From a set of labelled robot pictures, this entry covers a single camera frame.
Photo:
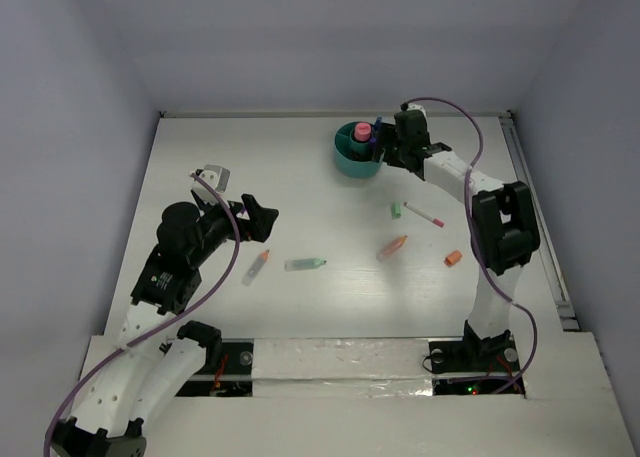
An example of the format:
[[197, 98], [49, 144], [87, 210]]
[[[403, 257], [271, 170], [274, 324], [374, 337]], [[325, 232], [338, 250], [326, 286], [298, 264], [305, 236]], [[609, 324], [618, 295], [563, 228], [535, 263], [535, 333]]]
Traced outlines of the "pink capped bottle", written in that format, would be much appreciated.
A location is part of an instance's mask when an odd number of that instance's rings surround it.
[[350, 152], [357, 156], [365, 155], [371, 139], [372, 127], [368, 122], [355, 124], [349, 141]]

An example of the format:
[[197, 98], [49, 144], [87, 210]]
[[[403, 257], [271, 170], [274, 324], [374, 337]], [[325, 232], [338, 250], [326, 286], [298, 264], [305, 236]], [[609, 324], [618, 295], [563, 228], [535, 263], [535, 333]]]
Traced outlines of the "teal round pen holder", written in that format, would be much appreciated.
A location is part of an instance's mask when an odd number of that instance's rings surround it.
[[382, 161], [374, 162], [371, 147], [365, 155], [357, 156], [350, 152], [349, 141], [355, 124], [351, 122], [340, 127], [334, 136], [333, 159], [337, 169], [345, 176], [357, 179], [369, 179], [375, 176], [382, 166]]

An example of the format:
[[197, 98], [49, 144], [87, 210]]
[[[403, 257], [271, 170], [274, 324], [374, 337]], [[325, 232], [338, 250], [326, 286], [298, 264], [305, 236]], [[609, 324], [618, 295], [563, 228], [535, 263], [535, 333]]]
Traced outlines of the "pink white marker pen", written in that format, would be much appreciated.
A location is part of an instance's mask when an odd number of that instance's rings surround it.
[[432, 223], [433, 225], [439, 227], [439, 228], [443, 228], [444, 227], [444, 222], [441, 221], [440, 219], [431, 216], [430, 214], [428, 214], [427, 212], [411, 205], [409, 202], [405, 202], [404, 203], [404, 207], [406, 209], [408, 209], [409, 211], [413, 212], [414, 214], [420, 216], [421, 218], [427, 220], [428, 222]]

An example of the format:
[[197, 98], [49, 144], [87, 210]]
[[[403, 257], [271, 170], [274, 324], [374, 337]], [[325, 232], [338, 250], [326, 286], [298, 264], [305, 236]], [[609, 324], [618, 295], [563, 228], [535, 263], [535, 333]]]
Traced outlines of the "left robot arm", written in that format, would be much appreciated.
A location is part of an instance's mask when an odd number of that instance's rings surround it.
[[46, 455], [144, 455], [149, 428], [169, 401], [223, 357], [220, 330], [187, 317], [199, 306], [191, 298], [201, 265], [227, 241], [265, 242], [278, 216], [250, 194], [238, 202], [196, 197], [163, 211], [114, 349], [78, 382], [85, 397], [66, 398], [70, 414], [54, 417]]

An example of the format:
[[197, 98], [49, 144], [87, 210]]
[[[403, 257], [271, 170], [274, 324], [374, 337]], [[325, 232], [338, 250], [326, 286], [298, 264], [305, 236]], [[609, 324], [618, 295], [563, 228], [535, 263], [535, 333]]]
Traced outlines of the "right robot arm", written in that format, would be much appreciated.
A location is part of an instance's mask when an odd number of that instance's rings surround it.
[[511, 342], [512, 294], [540, 234], [531, 190], [521, 181], [503, 182], [477, 169], [484, 136], [473, 159], [462, 160], [450, 146], [433, 142], [426, 111], [405, 104], [392, 124], [376, 132], [374, 155], [448, 193], [464, 206], [471, 250], [479, 266], [476, 296], [463, 336], [440, 349], [442, 365], [482, 369]]

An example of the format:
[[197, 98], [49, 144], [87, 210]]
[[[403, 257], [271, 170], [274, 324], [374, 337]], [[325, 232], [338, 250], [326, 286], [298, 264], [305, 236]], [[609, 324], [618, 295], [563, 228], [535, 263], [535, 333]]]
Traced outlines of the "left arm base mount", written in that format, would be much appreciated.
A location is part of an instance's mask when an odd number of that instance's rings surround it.
[[224, 339], [218, 328], [191, 320], [177, 338], [205, 349], [204, 365], [178, 390], [177, 397], [251, 397], [254, 341]]

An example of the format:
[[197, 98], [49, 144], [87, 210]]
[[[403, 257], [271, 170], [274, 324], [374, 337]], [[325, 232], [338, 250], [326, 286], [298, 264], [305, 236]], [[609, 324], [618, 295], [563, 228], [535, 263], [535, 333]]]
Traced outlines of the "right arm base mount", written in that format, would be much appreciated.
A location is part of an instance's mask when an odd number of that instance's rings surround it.
[[461, 337], [430, 341], [421, 365], [435, 377], [437, 395], [526, 394], [509, 330], [480, 338], [465, 322]]

